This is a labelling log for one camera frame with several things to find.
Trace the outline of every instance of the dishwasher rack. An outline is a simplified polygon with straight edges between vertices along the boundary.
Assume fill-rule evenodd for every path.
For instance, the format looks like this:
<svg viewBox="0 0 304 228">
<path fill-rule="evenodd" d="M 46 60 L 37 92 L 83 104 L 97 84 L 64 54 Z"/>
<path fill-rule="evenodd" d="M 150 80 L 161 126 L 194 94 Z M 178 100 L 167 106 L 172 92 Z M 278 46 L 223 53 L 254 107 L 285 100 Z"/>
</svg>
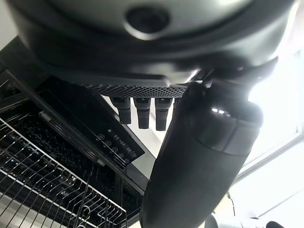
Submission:
<svg viewBox="0 0 304 228">
<path fill-rule="evenodd" d="M 4 227 L 12 223 L 19 228 L 127 227 L 126 210 L 89 184 L 94 166 L 83 180 L 9 124 L 21 118 L 0 118 L 0 204 L 4 205 L 0 218 L 5 217 Z M 13 204 L 17 206 L 9 212 Z"/>
</svg>

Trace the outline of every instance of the perforated metal plate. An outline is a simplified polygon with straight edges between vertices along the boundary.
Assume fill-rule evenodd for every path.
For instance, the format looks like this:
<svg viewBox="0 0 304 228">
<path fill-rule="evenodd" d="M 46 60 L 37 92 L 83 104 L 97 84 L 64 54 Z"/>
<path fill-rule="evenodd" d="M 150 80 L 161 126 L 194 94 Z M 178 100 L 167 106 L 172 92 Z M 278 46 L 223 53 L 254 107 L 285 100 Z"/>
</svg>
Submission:
<svg viewBox="0 0 304 228">
<path fill-rule="evenodd" d="M 140 86 L 117 86 L 117 85 L 85 85 L 87 88 L 109 97 L 135 97 L 135 98 L 180 98 L 186 91 L 181 87 L 140 87 Z"/>
</svg>

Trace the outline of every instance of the black cable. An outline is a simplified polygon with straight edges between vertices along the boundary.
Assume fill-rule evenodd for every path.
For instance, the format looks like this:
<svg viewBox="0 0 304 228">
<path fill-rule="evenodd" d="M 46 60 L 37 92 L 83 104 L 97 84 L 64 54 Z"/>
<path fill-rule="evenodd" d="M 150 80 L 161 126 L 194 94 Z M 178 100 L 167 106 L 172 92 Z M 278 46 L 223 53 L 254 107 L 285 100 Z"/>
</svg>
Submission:
<svg viewBox="0 0 304 228">
<path fill-rule="evenodd" d="M 229 193 L 229 191 L 227 192 L 227 196 L 228 196 L 228 198 L 231 200 L 231 202 L 232 202 L 232 206 L 233 206 L 233 215 L 235 216 L 236 215 L 236 211 L 235 211 L 235 208 L 234 208 L 234 202 L 233 202 L 233 199 L 231 198 L 231 195 L 230 195 L 230 193 Z"/>
</svg>

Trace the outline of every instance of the control button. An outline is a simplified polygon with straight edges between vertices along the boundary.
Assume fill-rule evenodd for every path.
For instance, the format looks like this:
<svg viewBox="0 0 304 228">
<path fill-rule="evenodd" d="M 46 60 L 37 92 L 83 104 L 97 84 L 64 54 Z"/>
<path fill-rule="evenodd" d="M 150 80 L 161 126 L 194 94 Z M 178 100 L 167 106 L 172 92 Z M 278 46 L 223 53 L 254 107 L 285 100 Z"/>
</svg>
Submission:
<svg viewBox="0 0 304 228">
<path fill-rule="evenodd" d="M 170 22 L 168 13 L 157 7 L 137 7 L 126 14 L 128 23 L 143 33 L 160 32 Z"/>
<path fill-rule="evenodd" d="M 98 136 L 98 138 L 99 139 L 101 139 L 101 140 L 104 140 L 105 139 L 105 137 L 104 137 L 105 135 L 103 135 L 103 134 L 100 134 L 99 136 Z"/>
</svg>

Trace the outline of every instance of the dishwasher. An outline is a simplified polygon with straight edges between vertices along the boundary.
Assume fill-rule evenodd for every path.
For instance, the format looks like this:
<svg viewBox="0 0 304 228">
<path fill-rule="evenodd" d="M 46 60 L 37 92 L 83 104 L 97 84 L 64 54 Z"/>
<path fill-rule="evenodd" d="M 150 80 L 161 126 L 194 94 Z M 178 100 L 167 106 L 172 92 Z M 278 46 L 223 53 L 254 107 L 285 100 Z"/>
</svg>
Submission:
<svg viewBox="0 0 304 228">
<path fill-rule="evenodd" d="M 18 43 L 9 47 L 16 50 Z M 53 77 L 27 83 L 19 72 L 39 72 L 30 63 L 10 68 L 22 54 L 15 51 L 10 65 L 7 50 L 0 74 L 0 226 L 118 228 L 136 222 L 148 178 L 132 162 L 147 149 L 100 95 Z"/>
</svg>

